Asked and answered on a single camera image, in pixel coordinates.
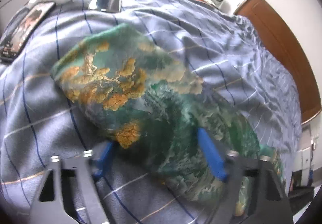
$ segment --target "bolt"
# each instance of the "bolt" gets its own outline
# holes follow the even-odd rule
[[[239,153],[237,151],[228,151],[227,156],[237,157]]]
[[[52,160],[52,162],[58,162],[60,161],[60,156],[52,156],[50,157],[50,159]]]
[[[260,156],[260,160],[261,161],[270,161],[270,157],[269,156]]]
[[[89,151],[84,151],[83,152],[83,157],[86,158],[86,157],[91,157],[93,156],[93,151],[92,150],[89,150]]]

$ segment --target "wooden headboard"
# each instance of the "wooden headboard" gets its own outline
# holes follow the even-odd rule
[[[292,74],[299,93],[302,124],[321,112],[321,98],[310,63],[281,16],[265,0],[245,0],[234,14],[247,17],[266,49]]]

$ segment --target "black metal bracket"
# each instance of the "black metal bracket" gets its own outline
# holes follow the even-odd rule
[[[72,218],[65,211],[62,192],[62,170],[75,171],[78,186],[83,196],[83,203],[91,224],[110,224],[93,181],[90,167],[92,155],[92,150],[89,150],[84,151],[79,157],[65,160],[61,160],[59,156],[51,157],[51,163],[47,167],[31,206],[30,224],[82,223]],[[48,186],[52,187],[52,191],[46,191]]]
[[[243,158],[237,152],[228,152],[225,194],[205,224],[293,224],[289,200],[269,159]],[[252,177],[252,191],[244,215],[234,219],[243,177]]]

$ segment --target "smartphone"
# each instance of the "smartphone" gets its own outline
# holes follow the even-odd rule
[[[121,11],[121,0],[92,0],[88,6],[88,9],[118,13]]]
[[[28,12],[12,34],[6,38],[5,45],[0,49],[1,60],[12,62],[18,57],[31,33],[54,5],[55,2],[38,3]]]

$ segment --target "bed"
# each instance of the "bed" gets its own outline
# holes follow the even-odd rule
[[[122,0],[116,14],[89,11],[90,2],[57,5],[14,63],[0,64],[1,205],[12,218],[28,220],[51,156],[73,157],[102,140],[49,72],[81,39],[121,23],[185,63],[203,79],[205,91],[216,91],[235,106],[259,142],[278,149],[289,186],[301,135],[297,85],[247,18],[227,16],[195,0]],[[208,214],[120,158],[97,187],[117,223],[203,223]],[[87,222],[80,194],[77,189],[73,193],[79,219]]]
[[[266,49],[292,74],[296,83],[302,124],[321,113],[321,98],[310,63],[281,16],[265,0],[245,0],[234,12],[254,25]]]

